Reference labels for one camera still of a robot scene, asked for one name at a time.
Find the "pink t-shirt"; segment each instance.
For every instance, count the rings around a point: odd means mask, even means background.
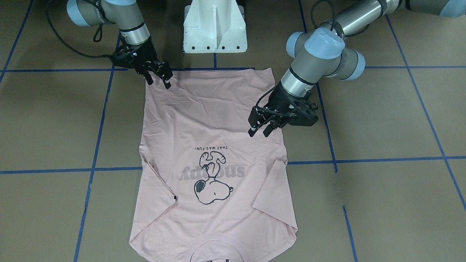
[[[291,247],[281,129],[247,133],[272,70],[174,72],[168,90],[154,80],[130,245],[151,262],[266,262]]]

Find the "black cable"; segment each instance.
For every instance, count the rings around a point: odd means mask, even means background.
[[[55,36],[58,38],[58,40],[60,40],[60,42],[62,42],[62,44],[64,44],[67,48],[71,49],[73,52],[77,53],[78,55],[82,55],[84,57],[87,57],[87,58],[109,58],[111,57],[111,55],[86,55],[86,54],[83,54],[81,52],[79,52],[78,50],[72,48],[70,45],[68,45],[61,37],[60,35],[58,34],[58,32],[55,30],[55,27],[53,26],[52,24],[52,21],[50,20],[50,15],[48,13],[48,8],[50,6],[50,4],[53,2],[54,0],[50,0],[46,7],[45,7],[45,16],[47,18],[47,22],[48,24],[50,25],[50,28],[52,28],[52,31],[54,32]]]
[[[259,98],[259,100],[257,100],[256,106],[259,106],[259,102],[260,102],[266,95],[268,95],[270,92],[272,92],[274,89],[275,89],[275,86],[272,87],[271,90],[267,91],[264,95],[262,95],[262,96]]]
[[[102,40],[102,26],[103,26],[103,24],[100,24],[99,28],[97,28],[97,31],[94,34],[94,38],[92,39],[92,41],[94,41],[95,43],[98,43],[98,42],[100,42]]]
[[[332,2],[330,2],[329,0],[318,0],[311,8],[311,21],[312,21],[312,24],[314,25],[315,28],[318,28],[317,24],[315,23],[315,20],[314,20],[314,9],[316,8],[316,6],[318,6],[320,3],[322,2],[327,2],[330,7],[332,8],[332,26],[330,28],[330,31],[333,31],[333,28],[335,28],[335,17],[336,17],[336,13],[335,13],[335,6],[332,4]]]
[[[369,25],[370,25],[370,24],[368,24],[366,27],[364,27],[363,30],[361,30],[361,31],[359,31],[359,32],[356,32],[356,33],[354,33],[354,34],[347,34],[347,35],[345,35],[345,37],[352,37],[352,36],[358,35],[358,34],[360,34],[360,33],[363,33],[364,31],[366,31],[366,30],[369,28]]]

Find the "white metal stand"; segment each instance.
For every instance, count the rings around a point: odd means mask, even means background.
[[[244,8],[235,0],[193,0],[185,7],[186,53],[241,53],[247,50]]]

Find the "silver robot arm segment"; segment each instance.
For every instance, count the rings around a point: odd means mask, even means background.
[[[110,57],[119,67],[135,69],[148,84],[149,71],[160,77],[168,89],[173,76],[167,61],[157,58],[157,51],[136,0],[69,0],[68,15],[78,26],[116,24],[122,45]]]
[[[355,50],[345,48],[344,38],[362,32],[372,21],[401,6],[446,17],[466,13],[466,0],[361,0],[334,19],[323,22],[310,34],[292,34],[287,42],[287,52],[295,60],[280,82],[263,95],[251,110],[249,135],[254,136],[266,124],[263,131],[266,137],[286,124],[315,124],[318,120],[315,113],[317,105],[311,104],[308,99],[317,81],[322,76],[353,80],[364,71],[364,57]],[[260,107],[260,100],[269,93],[268,102]]]

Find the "tan floor tile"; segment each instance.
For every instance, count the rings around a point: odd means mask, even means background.
[[[333,165],[288,165],[287,172],[298,239],[272,261],[354,261]]]
[[[89,172],[0,175],[0,261],[73,261]]]
[[[283,128],[283,140],[289,161],[332,160],[319,94],[316,87],[312,90],[310,101],[319,106],[316,111],[319,121],[311,127],[287,124]]]
[[[7,73],[0,84],[0,170],[91,167],[109,75]]]
[[[390,21],[410,66],[466,65],[466,16],[445,18],[399,10]]]
[[[466,68],[411,71],[445,154],[466,155]]]
[[[400,49],[385,17],[372,22],[362,34],[345,40],[346,47],[361,53],[366,66],[404,66]]]
[[[11,2],[2,1],[0,3],[0,35],[2,44],[0,45],[0,67],[3,69],[10,55],[11,48],[26,16],[28,1]]]
[[[145,81],[141,76],[131,71],[114,73],[97,167],[141,166],[144,96]]]
[[[466,198],[466,159],[448,160],[463,199]]]
[[[320,84],[336,159],[440,156],[406,69]]]
[[[455,261],[466,216],[442,160],[339,164],[360,261]]]
[[[96,172],[78,262],[146,261],[129,245],[141,171]]]

